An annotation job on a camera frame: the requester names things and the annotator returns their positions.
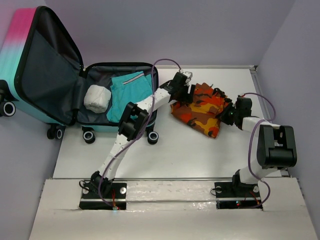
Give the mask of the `orange camouflage shorts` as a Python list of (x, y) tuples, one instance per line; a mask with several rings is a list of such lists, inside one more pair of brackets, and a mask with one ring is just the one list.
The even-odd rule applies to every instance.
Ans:
[(232, 100), (224, 91), (204, 82), (195, 85), (191, 103), (176, 101), (170, 108), (177, 120), (207, 137), (216, 138), (221, 124), (217, 115), (231, 104)]

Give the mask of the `teal shorts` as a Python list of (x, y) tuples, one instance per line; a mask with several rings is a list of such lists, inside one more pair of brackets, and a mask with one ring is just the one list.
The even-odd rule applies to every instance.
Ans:
[(118, 123), (129, 102), (134, 104), (149, 97), (152, 90), (152, 78), (143, 71), (111, 78), (112, 105), (106, 117), (109, 122)]

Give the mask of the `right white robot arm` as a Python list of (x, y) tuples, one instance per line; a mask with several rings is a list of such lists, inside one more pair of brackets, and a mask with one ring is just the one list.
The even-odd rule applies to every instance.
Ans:
[(259, 181), (278, 170), (294, 167), (298, 155), (293, 127), (252, 116), (252, 100), (238, 96), (217, 118), (226, 125), (235, 125), (250, 133), (247, 166), (232, 176), (230, 190), (242, 196)]

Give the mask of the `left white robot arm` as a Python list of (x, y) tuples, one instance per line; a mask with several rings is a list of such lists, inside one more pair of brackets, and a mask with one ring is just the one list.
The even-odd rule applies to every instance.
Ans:
[(101, 167), (90, 177), (94, 193), (103, 202), (110, 194), (120, 163), (131, 145), (145, 133), (152, 113), (173, 100), (183, 100), (187, 97), (192, 77), (192, 72), (179, 70), (173, 79), (163, 83), (144, 100), (127, 104), (119, 122), (114, 145)]

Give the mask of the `white cloth bundle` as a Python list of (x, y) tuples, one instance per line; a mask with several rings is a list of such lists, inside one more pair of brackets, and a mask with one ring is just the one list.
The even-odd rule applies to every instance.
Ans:
[(112, 93), (104, 86), (91, 85), (83, 99), (83, 105), (87, 110), (96, 114), (104, 113), (108, 109)]

